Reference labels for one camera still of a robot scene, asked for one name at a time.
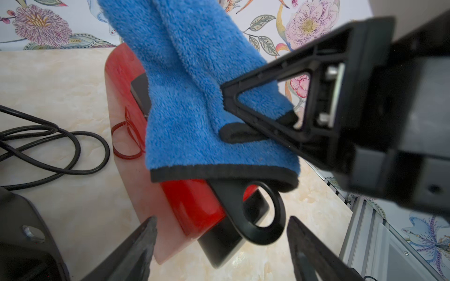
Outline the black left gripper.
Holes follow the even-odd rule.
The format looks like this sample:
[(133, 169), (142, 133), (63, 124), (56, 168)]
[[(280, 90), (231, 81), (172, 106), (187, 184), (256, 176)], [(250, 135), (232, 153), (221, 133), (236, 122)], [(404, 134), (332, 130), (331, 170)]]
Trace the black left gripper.
[[(85, 281), (146, 281), (157, 240), (147, 218)], [(26, 198), (1, 188), (1, 280), (68, 281), (67, 266), (47, 225)]]

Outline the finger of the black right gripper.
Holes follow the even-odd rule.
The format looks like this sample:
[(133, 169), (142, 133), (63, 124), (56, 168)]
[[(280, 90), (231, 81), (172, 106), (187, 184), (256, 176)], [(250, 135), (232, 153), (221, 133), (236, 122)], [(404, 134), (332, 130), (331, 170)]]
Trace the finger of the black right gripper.
[[(360, 127), (371, 76), (387, 63), (396, 21), (349, 22), (303, 47), (221, 86), (226, 111), (325, 170), (337, 170)], [(293, 105), (278, 83), (309, 76), (302, 124), (280, 117)]]

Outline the blue microfiber cloth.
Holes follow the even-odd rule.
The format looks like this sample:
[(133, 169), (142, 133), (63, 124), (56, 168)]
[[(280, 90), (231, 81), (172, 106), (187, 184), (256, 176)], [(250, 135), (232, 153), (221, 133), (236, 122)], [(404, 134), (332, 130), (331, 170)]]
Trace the blue microfiber cloth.
[(154, 183), (260, 180), (298, 186), (297, 155), (225, 111), (220, 86), (266, 64), (217, 1), (100, 1), (137, 56), (152, 107), (145, 163)]

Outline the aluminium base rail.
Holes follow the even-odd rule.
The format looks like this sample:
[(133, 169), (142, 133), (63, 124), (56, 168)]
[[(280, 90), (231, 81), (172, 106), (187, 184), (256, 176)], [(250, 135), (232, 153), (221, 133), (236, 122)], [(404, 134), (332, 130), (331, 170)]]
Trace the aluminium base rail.
[(439, 216), (355, 197), (339, 257), (366, 281), (447, 281), (450, 224)]

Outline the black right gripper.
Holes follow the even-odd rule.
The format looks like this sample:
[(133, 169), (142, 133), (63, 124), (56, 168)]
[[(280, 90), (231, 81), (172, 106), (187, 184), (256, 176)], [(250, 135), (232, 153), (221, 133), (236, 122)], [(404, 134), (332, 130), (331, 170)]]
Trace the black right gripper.
[(450, 14), (398, 39), (393, 17), (309, 44), (309, 160), (350, 191), (450, 213)]

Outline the red coffee machine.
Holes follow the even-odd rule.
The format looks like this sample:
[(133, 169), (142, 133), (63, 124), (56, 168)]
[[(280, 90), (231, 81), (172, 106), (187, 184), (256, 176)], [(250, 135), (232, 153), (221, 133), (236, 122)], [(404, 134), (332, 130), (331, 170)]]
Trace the red coffee machine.
[(136, 55), (120, 44), (105, 63), (105, 87), (114, 160), (139, 221), (156, 217), (154, 258), (163, 264), (198, 242), (214, 268), (242, 247), (244, 239), (203, 180), (153, 183), (145, 166), (145, 133), (151, 101)]

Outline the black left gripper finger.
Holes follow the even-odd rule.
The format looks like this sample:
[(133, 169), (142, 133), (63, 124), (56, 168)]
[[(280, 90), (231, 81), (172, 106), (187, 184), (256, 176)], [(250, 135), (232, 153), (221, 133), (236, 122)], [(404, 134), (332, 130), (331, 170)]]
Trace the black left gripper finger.
[(345, 265), (307, 226), (290, 217), (287, 237), (298, 281), (361, 281), (359, 273)]

